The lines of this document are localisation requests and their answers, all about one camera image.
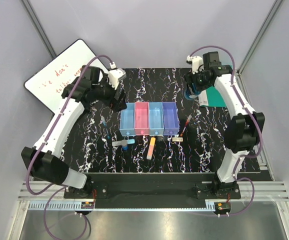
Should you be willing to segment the red pen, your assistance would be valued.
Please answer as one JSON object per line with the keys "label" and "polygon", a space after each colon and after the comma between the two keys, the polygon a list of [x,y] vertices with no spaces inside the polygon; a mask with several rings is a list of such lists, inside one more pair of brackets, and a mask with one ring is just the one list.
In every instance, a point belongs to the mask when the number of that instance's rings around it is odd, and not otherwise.
{"label": "red pen", "polygon": [[189,122],[190,122],[191,119],[192,119],[192,116],[191,116],[191,114],[190,114],[190,115],[188,116],[185,124],[184,124],[184,127],[183,127],[182,132],[181,132],[180,135],[179,135],[181,138],[183,137],[183,134],[184,134],[184,132],[185,132],[185,130],[186,130],[186,128],[187,128],[187,126],[188,126],[188,124],[189,124]]}

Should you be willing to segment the pink bin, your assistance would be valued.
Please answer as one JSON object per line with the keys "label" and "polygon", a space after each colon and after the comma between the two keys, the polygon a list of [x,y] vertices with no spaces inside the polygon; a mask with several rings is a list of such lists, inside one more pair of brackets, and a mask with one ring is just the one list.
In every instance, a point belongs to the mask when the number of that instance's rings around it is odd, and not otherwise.
{"label": "pink bin", "polygon": [[149,135],[149,102],[134,104],[134,118],[135,135]]}

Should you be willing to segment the sky blue bin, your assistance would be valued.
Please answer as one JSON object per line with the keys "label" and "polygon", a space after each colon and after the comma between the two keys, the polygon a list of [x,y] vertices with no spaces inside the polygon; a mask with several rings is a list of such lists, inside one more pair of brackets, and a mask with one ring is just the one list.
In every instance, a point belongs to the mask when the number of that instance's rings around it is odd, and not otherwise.
{"label": "sky blue bin", "polygon": [[149,135],[162,136],[164,134],[163,103],[149,103]]}

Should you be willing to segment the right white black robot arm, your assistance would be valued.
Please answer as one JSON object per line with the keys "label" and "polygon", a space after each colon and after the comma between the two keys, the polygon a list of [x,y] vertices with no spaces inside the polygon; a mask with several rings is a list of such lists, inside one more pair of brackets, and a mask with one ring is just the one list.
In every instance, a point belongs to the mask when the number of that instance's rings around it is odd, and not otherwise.
{"label": "right white black robot arm", "polygon": [[186,97],[195,99],[204,90],[214,87],[229,112],[230,123],[224,132],[225,155],[210,189],[216,198],[223,198],[236,190],[237,175],[244,159],[250,157],[254,146],[262,146],[265,116],[248,103],[237,84],[233,67],[222,64],[217,51],[203,56],[191,53],[186,62],[191,65],[184,76]]}

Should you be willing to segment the small white eraser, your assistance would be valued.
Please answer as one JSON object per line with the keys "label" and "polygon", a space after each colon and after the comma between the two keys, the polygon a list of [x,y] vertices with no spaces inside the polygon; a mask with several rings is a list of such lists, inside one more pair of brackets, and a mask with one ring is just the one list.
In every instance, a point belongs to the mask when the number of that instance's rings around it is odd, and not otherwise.
{"label": "small white eraser", "polygon": [[172,141],[173,142],[183,142],[183,138],[182,137],[173,137]]}

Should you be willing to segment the green book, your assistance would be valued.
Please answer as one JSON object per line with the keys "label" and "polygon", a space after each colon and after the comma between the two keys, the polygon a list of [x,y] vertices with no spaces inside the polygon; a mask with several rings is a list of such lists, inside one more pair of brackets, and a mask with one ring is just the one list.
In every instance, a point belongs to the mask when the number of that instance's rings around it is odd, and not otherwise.
{"label": "green book", "polygon": [[198,70],[202,71],[211,71],[213,73],[213,86],[207,88],[206,90],[201,91],[205,93],[206,100],[203,100],[203,106],[208,107],[226,107],[225,100],[223,95],[220,93],[220,90],[216,89],[216,79],[220,79],[220,77],[226,77],[231,85],[232,78],[232,67],[230,65],[222,65],[219,61],[214,61],[211,63],[204,63]]}

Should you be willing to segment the light blue bin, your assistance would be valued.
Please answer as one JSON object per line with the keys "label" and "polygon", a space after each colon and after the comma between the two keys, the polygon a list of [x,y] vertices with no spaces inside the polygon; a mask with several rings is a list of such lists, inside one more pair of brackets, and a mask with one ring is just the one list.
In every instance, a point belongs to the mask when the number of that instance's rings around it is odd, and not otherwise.
{"label": "light blue bin", "polygon": [[123,137],[135,136],[135,104],[127,103],[126,106],[120,113],[119,130]]}

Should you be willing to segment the blue pen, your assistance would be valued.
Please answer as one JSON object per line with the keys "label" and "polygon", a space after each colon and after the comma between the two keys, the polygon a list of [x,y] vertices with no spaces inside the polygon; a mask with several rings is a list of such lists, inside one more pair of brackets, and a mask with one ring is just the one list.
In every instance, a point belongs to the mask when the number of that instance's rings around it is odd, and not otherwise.
{"label": "blue pen", "polygon": [[106,134],[107,134],[107,138],[110,140],[111,136],[110,136],[110,132],[109,132],[109,129],[108,129],[108,126],[107,126],[107,123],[106,123],[106,120],[105,120],[104,116],[101,116],[101,123],[103,124],[103,126],[105,128],[105,131],[106,131]]}

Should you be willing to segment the blue ink bottle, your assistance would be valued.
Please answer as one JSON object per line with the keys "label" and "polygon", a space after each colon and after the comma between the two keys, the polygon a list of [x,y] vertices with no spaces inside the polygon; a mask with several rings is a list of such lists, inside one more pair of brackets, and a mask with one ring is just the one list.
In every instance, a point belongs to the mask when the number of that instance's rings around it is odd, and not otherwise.
{"label": "blue ink bottle", "polygon": [[200,93],[200,91],[191,91],[190,87],[187,86],[183,92],[183,95],[187,100],[193,101],[200,95]]}

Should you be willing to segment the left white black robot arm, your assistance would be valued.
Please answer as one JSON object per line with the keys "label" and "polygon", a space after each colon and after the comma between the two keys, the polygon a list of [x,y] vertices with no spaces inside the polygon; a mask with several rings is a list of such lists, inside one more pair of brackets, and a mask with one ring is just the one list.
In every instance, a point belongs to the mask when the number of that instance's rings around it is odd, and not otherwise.
{"label": "left white black robot arm", "polygon": [[90,110],[91,103],[100,101],[115,113],[127,108],[126,93],[118,90],[125,78],[121,68],[104,73],[99,67],[82,67],[80,76],[64,88],[59,107],[42,136],[33,147],[24,147],[21,152],[28,178],[75,188],[81,198],[92,194],[88,177],[61,160],[62,149],[74,124]]}

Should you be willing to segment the orange pink highlighter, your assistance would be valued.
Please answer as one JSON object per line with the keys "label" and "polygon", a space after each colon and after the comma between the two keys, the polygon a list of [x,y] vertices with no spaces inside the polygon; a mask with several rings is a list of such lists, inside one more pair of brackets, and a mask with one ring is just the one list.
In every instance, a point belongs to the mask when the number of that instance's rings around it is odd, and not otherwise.
{"label": "orange pink highlighter", "polygon": [[150,142],[149,142],[149,146],[148,146],[147,156],[146,156],[147,160],[151,160],[152,157],[153,157],[155,143],[156,143],[156,138],[155,137],[151,137]]}

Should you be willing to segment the purple bin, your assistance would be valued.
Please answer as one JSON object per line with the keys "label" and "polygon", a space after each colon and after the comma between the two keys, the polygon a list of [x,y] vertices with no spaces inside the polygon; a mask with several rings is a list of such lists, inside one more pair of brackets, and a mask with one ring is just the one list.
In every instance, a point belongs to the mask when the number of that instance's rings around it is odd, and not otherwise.
{"label": "purple bin", "polygon": [[177,105],[175,102],[163,102],[163,124],[164,136],[177,135],[180,129],[177,113]]}

